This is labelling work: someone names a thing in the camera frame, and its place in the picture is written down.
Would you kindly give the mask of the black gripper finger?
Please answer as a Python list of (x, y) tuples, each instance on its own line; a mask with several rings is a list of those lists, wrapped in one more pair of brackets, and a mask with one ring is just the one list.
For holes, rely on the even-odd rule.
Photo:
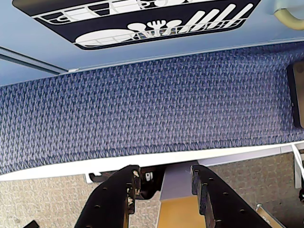
[(266, 222), (215, 172), (192, 165), (192, 194), (208, 228), (264, 228)]
[(75, 224), (76, 228), (127, 228), (140, 195), (138, 165), (128, 165), (98, 185), (89, 196)]

